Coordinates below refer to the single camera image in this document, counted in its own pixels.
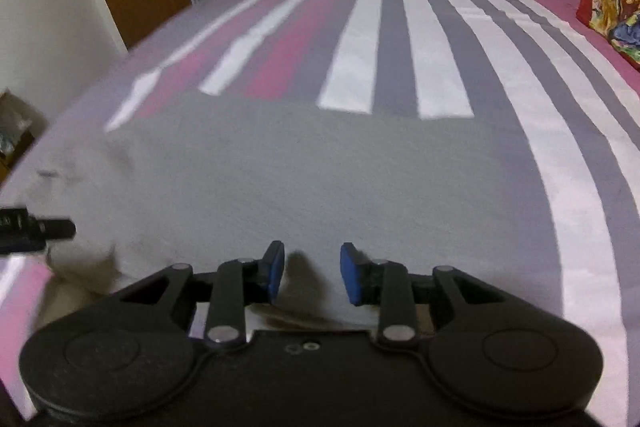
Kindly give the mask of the grey sweat pants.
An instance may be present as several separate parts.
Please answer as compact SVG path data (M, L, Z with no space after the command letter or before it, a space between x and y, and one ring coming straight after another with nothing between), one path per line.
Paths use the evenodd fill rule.
M521 140L470 118L352 115L237 95L183 95L112 131L46 136L2 191L9 206L70 218L53 270L106 294L175 262L209 271L288 252L277 317L367 326L338 253L427 273L452 265L560 312L558 248Z

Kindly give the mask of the wooden shelf cabinet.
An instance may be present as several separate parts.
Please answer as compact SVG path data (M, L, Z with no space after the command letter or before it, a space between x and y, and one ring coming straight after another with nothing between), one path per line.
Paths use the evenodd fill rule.
M1 92L1 182L6 182L48 123L37 109L10 90Z

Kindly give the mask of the striped pink purple bed sheet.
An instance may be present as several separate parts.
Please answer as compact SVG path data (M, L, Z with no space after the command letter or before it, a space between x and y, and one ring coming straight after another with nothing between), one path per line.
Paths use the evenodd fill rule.
M134 48L35 147L76 121L112 131L193 93L352 115L470 118L501 140L521 140L558 248L556 314L593 335L604 355L590 412L608 426L634 426L639 74L573 8L574 0L208 0ZM1 379L25 415L34 408L17 357L28 335L101 295L56 273L52 246L1 265ZM373 313L367 326L299 324L276 309L253 309L250 325L368 329L375 321L367 307L356 308Z

